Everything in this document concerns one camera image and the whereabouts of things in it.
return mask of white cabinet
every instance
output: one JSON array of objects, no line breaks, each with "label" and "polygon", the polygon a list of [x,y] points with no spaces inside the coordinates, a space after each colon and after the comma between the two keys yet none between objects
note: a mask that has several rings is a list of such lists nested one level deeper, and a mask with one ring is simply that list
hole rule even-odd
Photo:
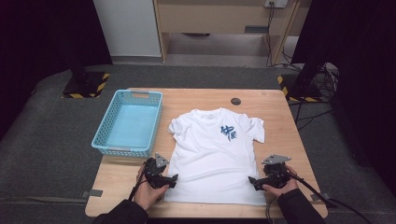
[{"label": "white cabinet", "polygon": [[162,56],[152,1],[93,2],[111,56]]}]

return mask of blue plastic basket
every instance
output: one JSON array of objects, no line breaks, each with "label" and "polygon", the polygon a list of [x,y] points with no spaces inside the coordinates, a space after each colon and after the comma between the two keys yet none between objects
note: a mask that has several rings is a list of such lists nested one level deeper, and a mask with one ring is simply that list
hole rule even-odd
[{"label": "blue plastic basket", "polygon": [[107,156],[151,156],[163,108],[158,91],[116,91],[92,140]]}]

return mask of white t-shirt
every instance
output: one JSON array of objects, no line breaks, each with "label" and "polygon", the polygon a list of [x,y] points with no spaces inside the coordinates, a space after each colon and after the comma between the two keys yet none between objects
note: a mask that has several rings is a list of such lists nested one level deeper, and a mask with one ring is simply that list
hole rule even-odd
[{"label": "white t-shirt", "polygon": [[165,201],[265,205],[263,192],[248,180],[260,178],[253,140],[264,142],[262,119],[225,108],[193,109],[173,119],[168,131],[177,141],[168,175],[178,180]]}]

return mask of yellow and black hazard stripe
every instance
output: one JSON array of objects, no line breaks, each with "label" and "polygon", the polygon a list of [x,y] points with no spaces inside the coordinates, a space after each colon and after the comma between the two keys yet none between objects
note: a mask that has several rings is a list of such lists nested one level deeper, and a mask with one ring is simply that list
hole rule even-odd
[{"label": "yellow and black hazard stripe", "polygon": [[109,78],[110,74],[108,73],[90,73],[90,80],[94,85],[92,92],[83,92],[76,88],[75,90],[71,91],[64,91],[63,98],[94,98],[98,97],[102,90],[105,88],[106,82]]},{"label": "yellow and black hazard stripe", "polygon": [[277,82],[279,83],[280,89],[283,91],[285,94],[286,100],[287,101],[306,101],[306,102],[323,102],[321,97],[309,97],[309,96],[302,96],[302,97],[297,97],[297,96],[290,96],[288,87],[285,84],[285,81],[283,80],[282,76],[277,77]]}]

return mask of gray carpet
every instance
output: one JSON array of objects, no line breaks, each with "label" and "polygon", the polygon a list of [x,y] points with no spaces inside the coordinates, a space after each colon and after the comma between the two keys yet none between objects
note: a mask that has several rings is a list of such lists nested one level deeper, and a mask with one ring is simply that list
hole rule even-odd
[{"label": "gray carpet", "polygon": [[[68,71],[48,77],[14,122],[0,145],[0,197],[79,199],[92,187],[102,155],[91,147],[96,129],[115,90],[129,87],[278,89],[276,76],[286,69],[179,67],[147,65],[93,66],[110,78],[94,99],[63,99]],[[297,105],[290,109],[295,115]],[[304,104],[300,118],[331,109]],[[298,123],[302,127],[306,120]],[[300,130],[322,191],[361,211],[373,223],[396,220],[394,196],[374,169],[360,167],[350,155],[332,113]],[[0,202],[0,223],[91,223],[84,203]],[[344,208],[333,209],[328,223],[363,223]]]}]

